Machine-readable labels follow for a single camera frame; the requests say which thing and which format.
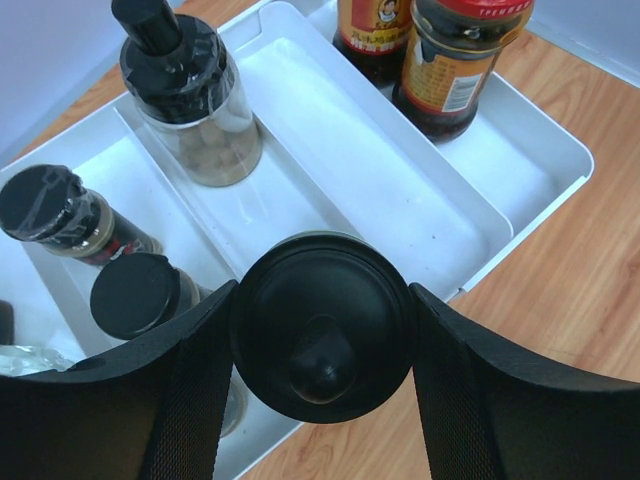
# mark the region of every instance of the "white wall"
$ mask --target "white wall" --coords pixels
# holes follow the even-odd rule
[[[116,63],[124,35],[111,0],[0,0],[0,166]]]
[[[536,0],[529,30],[640,87],[640,0]]]

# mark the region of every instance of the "black lid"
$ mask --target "black lid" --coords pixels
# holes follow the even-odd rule
[[[131,340],[171,319],[180,272],[162,255],[133,253],[108,264],[91,289],[91,314],[107,334]]]
[[[182,30],[166,0],[113,0],[111,12],[147,55],[167,55],[182,41]]]
[[[47,238],[71,218],[86,193],[67,167],[36,165],[12,177],[0,191],[0,227],[25,242]]]
[[[243,380],[283,415],[336,423],[364,415],[402,384],[415,311],[397,270],[340,234],[284,242],[249,270],[231,315]]]
[[[111,9],[130,37],[120,53],[122,76],[144,113],[185,124],[222,105],[235,78],[213,28],[174,15],[164,0],[112,0]]]

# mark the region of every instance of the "soy sauce bottle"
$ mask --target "soy sauce bottle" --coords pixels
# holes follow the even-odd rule
[[[462,135],[500,53],[534,0],[413,0],[407,56],[393,103],[433,142]]]
[[[339,0],[333,45],[376,87],[402,71],[411,29],[410,0]]]

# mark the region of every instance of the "wooden table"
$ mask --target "wooden table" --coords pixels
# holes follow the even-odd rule
[[[222,25],[252,3],[187,0],[181,10]],[[497,70],[588,145],[596,173],[453,305],[538,353],[640,381],[640,90],[528,33]],[[114,68],[30,148],[123,91]],[[363,418],[305,425],[244,480],[428,479],[412,382]]]

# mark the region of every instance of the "round black plastic part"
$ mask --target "round black plastic part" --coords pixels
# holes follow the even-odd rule
[[[398,271],[368,245],[314,233],[249,270],[231,312],[234,361],[274,410],[311,423],[364,415],[400,387],[416,318]]]
[[[147,55],[167,55],[182,41],[182,30],[166,0],[113,0],[111,12]]]
[[[105,333],[131,340],[173,318],[180,292],[180,272],[166,257],[123,255],[98,275],[91,290],[91,314]]]
[[[0,191],[0,228],[22,241],[55,235],[73,217],[74,200],[85,193],[80,178],[67,167],[26,168]]]

